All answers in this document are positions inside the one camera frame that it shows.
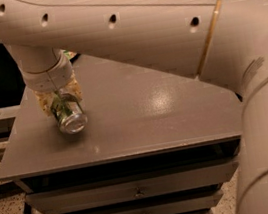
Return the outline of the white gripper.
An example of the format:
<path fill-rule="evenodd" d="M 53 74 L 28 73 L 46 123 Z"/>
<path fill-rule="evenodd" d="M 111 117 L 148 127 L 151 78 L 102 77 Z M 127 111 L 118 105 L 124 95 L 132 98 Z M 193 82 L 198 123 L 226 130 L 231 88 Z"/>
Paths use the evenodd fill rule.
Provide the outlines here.
<path fill-rule="evenodd" d="M 43 51 L 19 59 L 19 68 L 25 85 L 34 91 L 41 110 L 51 115 L 55 90 L 64 88 L 77 100 L 82 100 L 82 90 L 73 73 L 72 65 L 62 50 Z"/>

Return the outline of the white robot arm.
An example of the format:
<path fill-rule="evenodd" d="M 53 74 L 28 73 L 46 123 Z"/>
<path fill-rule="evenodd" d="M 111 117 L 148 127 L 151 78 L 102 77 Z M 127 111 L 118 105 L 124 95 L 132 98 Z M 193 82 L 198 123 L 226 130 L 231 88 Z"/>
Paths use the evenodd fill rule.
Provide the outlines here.
<path fill-rule="evenodd" d="M 268 214 L 268 0 L 0 0 L 0 43 L 39 93 L 69 84 L 70 50 L 239 94 L 236 214 Z"/>

